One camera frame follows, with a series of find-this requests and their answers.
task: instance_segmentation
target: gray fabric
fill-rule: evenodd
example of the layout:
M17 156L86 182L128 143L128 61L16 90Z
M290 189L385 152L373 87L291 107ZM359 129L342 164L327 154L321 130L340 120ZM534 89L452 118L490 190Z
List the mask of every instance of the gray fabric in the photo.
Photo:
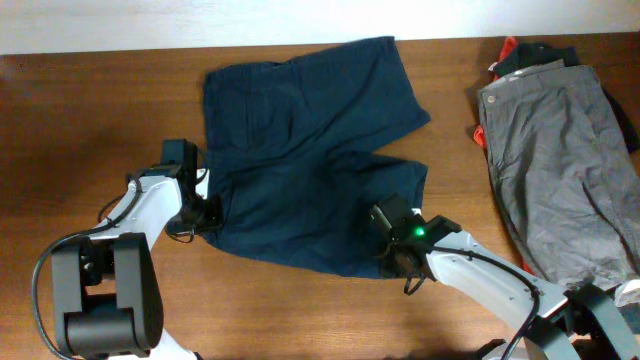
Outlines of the gray fabric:
M536 275L605 290L638 278L640 180L594 70L560 60L478 98L498 205Z

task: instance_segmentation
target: wood grain surface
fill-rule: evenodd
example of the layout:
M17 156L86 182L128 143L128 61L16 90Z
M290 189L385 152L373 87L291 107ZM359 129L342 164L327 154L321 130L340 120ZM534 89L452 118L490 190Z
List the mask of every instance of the wood grain surface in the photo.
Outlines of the wood grain surface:
M640 130L638 33L519 40L576 46ZM485 154L469 136L477 121L475 91L490 82L487 67L502 42L399 42L416 97L433 120L380 152L429 166L425 218L448 216L490 250L519 262L496 212ZM207 72L328 46L0 57L0 358L53 358L29 307L37 256L57 237L93 226L99 208L125 189L125 174L159 159L163 139L205 145L201 85ZM164 235L152 256L165 327L205 359L426 358L513 335L464 294L438 283L407 297L402 280L318 274ZM47 265L40 289L52 332L50 281Z

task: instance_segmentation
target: wooden table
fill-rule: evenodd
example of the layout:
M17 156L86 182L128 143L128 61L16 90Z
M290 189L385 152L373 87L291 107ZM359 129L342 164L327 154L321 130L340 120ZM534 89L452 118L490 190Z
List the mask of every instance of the wooden table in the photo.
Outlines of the wooden table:
M521 38L574 45L640 130L640 35ZM485 155L469 136L475 91L502 38L403 41L425 127L382 153L429 166L425 218L443 214L518 262L496 212ZM201 85L220 67L283 61L328 45L0 57L0 357L52 358L35 331L29 279L57 237L91 227L127 172L159 160L165 138L205 144ZM640 168L640 156L634 157ZM429 283L344 279L222 253L164 235L153 249L165 327L211 359L381 359L475 350L513 330L462 293ZM41 302L52 329L50 267Z

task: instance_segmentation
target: gray garment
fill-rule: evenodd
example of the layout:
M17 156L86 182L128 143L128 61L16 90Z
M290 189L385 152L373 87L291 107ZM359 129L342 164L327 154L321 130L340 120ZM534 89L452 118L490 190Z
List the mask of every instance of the gray garment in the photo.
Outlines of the gray garment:
M639 278L640 179L594 70L535 66L478 98L498 206L536 275L605 290Z

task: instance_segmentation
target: dark blue cloth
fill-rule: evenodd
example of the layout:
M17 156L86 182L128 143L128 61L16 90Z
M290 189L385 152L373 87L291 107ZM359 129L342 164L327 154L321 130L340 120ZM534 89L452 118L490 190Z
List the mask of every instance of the dark blue cloth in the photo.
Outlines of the dark blue cloth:
M398 193L422 206L426 166L372 154L429 121L393 38L207 75L211 178L225 220L206 240L277 264L379 278L369 209Z

